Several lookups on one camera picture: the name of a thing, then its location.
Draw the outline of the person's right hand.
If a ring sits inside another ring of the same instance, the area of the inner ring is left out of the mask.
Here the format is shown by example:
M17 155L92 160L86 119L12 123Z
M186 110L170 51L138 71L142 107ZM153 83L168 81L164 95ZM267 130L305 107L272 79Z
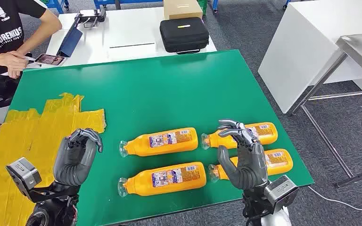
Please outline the person's right hand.
M28 60L17 51L10 51L0 54L1 65L7 67L8 76L12 79L20 77L21 72L27 67Z

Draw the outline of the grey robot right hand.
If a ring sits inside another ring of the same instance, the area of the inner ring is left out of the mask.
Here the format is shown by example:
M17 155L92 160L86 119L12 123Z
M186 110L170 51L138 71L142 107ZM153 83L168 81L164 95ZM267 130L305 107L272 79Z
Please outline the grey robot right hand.
M228 148L219 145L217 158L229 181L241 190L249 190L268 182L263 146L252 130L241 122L231 119L219 120L219 136L230 136L237 143L238 163L229 156Z

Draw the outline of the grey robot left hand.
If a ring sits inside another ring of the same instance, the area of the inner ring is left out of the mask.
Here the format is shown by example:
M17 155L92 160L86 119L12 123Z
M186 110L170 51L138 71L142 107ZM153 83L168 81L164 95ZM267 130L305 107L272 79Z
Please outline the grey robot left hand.
M56 182L80 186L87 179L96 152L103 151L102 139L93 129L76 129L60 143L53 168Z

